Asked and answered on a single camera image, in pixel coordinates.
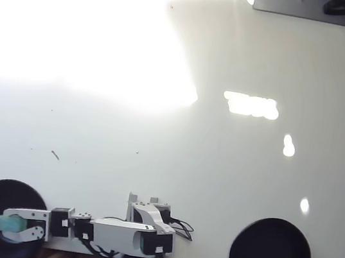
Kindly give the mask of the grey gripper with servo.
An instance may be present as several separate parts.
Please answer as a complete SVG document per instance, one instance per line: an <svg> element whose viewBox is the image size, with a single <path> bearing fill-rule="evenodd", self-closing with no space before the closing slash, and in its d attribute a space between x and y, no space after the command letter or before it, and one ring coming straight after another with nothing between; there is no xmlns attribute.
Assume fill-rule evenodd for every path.
<svg viewBox="0 0 345 258"><path fill-rule="evenodd" d="M33 219L37 221L49 222L49 233L53 237L69 238L70 236L70 221L72 215L75 213L74 208L54 208L53 210L38 210L38 209L5 209L3 216L20 216L24 219ZM8 231L2 231L2 236L10 241L16 243L29 243L40 241L43 239L45 231L41 226L34 226L27 228L24 225L13 224Z"/></svg>

